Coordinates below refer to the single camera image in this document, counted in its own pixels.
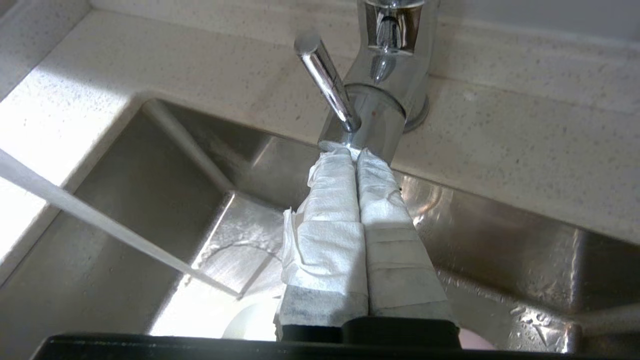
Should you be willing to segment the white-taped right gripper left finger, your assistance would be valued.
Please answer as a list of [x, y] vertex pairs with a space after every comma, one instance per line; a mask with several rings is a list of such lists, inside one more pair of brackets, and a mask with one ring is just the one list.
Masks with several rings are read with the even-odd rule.
[[350, 151], [321, 153], [307, 185], [302, 204], [283, 212], [285, 290], [274, 317], [280, 342], [339, 341], [343, 325], [369, 312], [365, 232]]

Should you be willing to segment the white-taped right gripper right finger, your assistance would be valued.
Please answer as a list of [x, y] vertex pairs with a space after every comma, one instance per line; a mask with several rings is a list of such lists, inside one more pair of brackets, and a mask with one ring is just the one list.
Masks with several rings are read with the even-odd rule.
[[365, 231], [368, 315], [345, 324], [354, 346], [460, 348], [460, 328], [388, 164], [368, 150], [354, 166]]

